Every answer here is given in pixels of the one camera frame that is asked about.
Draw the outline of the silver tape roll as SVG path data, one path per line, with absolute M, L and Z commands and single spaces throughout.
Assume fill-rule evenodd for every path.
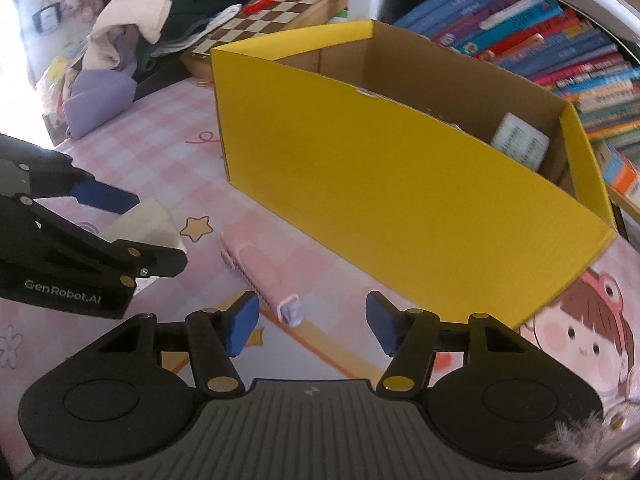
M 526 168 L 538 171 L 546 157 L 548 136 L 511 113 L 505 114 L 490 145 Z

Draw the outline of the white foam sponge block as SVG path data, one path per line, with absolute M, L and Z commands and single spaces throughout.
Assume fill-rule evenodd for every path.
M 98 233 L 107 242 L 130 242 L 180 250 L 186 256 L 186 246 L 168 209 L 156 198 L 146 198 L 129 209 Z

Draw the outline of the pink checkered table mat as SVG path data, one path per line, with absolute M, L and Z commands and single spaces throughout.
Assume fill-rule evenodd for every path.
M 231 186 L 224 174 L 211 86 L 187 79 L 135 102 L 122 116 L 60 150 L 99 180 L 154 198 L 171 214 L 188 265 L 176 278 L 142 287 L 126 318 L 154 312 L 182 321 L 194 310 L 226 308 L 247 282 L 220 255 L 220 232 L 242 223 L 298 293 L 304 322 L 290 330 L 262 310 L 248 347 L 233 360 L 249 385 L 255 377 L 369 377 L 388 364 L 364 319 L 364 300 L 380 290 L 402 310 L 420 307 L 330 252 Z M 630 396 L 639 397 L 639 253 L 616 240 L 591 265 L 613 278 L 634 334 Z M 34 460 L 17 421 L 25 390 L 119 321 L 87 318 L 1 299 L 1 452 L 19 474 Z

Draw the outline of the small orange white box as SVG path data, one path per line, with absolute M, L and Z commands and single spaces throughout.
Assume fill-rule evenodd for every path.
M 626 157 L 604 141 L 593 145 L 602 178 L 615 191 L 628 195 L 639 184 L 638 171 Z

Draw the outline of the yellow cardboard box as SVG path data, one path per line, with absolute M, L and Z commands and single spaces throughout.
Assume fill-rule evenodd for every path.
M 274 32 L 210 54 L 229 182 L 447 321 L 518 326 L 616 237 L 574 107 L 377 21 Z M 490 145 L 511 113 L 538 171 Z

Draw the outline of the row of leaning books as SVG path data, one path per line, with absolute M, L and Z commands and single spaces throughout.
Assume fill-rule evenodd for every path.
M 395 24 L 570 101 L 593 141 L 639 140 L 639 66 L 558 0 L 426 0 Z

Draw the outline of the wooden chess board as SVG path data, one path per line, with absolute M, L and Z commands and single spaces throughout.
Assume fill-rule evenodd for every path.
M 272 32 L 322 25 L 347 8 L 348 0 L 273 0 L 265 9 L 249 16 L 235 15 L 209 32 L 180 56 L 189 73 L 212 81 L 209 51 L 230 42 L 259 37 Z

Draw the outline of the pile of clothes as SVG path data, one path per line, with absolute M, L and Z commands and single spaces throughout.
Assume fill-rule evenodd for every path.
M 71 58 L 52 98 L 65 135 L 80 139 L 130 107 L 156 60 L 192 46 L 250 0 L 110 0 Z

